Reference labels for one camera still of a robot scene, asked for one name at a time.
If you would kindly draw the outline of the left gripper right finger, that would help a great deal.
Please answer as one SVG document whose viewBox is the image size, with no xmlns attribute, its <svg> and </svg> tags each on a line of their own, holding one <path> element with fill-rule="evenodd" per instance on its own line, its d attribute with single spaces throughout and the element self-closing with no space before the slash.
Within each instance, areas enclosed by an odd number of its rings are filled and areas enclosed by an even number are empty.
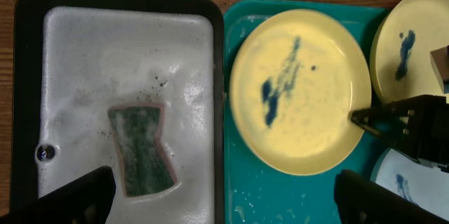
<svg viewBox="0 0 449 224">
<path fill-rule="evenodd" d="M 350 170 L 336 175 L 334 201 L 342 224 L 448 224 Z"/>
</svg>

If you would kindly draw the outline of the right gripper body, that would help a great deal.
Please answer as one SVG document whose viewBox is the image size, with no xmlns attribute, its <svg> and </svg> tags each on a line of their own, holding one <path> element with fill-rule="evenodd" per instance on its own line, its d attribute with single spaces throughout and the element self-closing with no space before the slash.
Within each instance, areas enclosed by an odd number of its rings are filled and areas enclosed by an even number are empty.
<svg viewBox="0 0 449 224">
<path fill-rule="evenodd" d="M 448 172 L 448 104 L 446 97 L 420 95 L 407 102 L 408 123 L 404 129 L 409 159 L 429 168 Z"/>
</svg>

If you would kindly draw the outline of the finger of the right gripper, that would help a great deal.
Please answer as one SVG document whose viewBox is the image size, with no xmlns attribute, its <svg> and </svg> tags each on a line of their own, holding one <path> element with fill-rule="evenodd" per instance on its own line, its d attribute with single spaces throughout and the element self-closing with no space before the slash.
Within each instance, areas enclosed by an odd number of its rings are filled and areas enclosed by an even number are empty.
<svg viewBox="0 0 449 224">
<path fill-rule="evenodd" d="M 398 147 L 400 142 L 409 138 L 406 124 L 398 117 L 351 117 L 350 121 L 389 147 Z"/>
<path fill-rule="evenodd" d="M 350 112 L 351 121 L 369 121 L 370 119 L 399 119 L 408 116 L 410 99 L 394 101 L 375 107 Z"/>
</svg>

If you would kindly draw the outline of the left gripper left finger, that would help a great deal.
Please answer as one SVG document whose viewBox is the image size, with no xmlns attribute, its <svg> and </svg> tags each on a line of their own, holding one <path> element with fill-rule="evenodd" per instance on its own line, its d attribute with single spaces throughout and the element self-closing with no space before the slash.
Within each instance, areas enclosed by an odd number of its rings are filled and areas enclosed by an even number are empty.
<svg viewBox="0 0 449 224">
<path fill-rule="evenodd" d="M 2 223 L 105 224 L 116 192 L 109 166 L 87 173 L 33 204 L 1 217 Z"/>
</svg>

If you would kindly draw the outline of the green and pink sponge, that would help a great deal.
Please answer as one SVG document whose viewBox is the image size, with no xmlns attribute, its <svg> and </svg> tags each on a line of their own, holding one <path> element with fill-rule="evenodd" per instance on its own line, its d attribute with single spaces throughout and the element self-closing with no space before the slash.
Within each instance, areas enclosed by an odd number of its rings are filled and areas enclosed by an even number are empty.
<svg viewBox="0 0 449 224">
<path fill-rule="evenodd" d="M 161 141 L 163 105 L 120 105 L 109 108 L 107 115 L 126 196 L 153 195 L 175 186 L 177 177 Z"/>
</svg>

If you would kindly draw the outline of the yellow plate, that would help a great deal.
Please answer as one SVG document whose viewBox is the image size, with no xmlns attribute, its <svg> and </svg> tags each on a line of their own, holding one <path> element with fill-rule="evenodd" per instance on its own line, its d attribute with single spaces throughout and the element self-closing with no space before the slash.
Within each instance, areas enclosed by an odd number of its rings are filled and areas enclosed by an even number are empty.
<svg viewBox="0 0 449 224">
<path fill-rule="evenodd" d="M 370 52 L 370 75 L 381 103 L 418 95 L 448 97 L 431 52 L 448 45 L 448 0 L 402 0 L 382 21 Z"/>
<path fill-rule="evenodd" d="M 329 15 L 276 14 L 242 43 L 232 66 L 229 99 L 248 148 L 291 175 L 323 173 L 342 162 L 363 130 L 349 120 L 371 103 L 364 54 Z"/>
</svg>

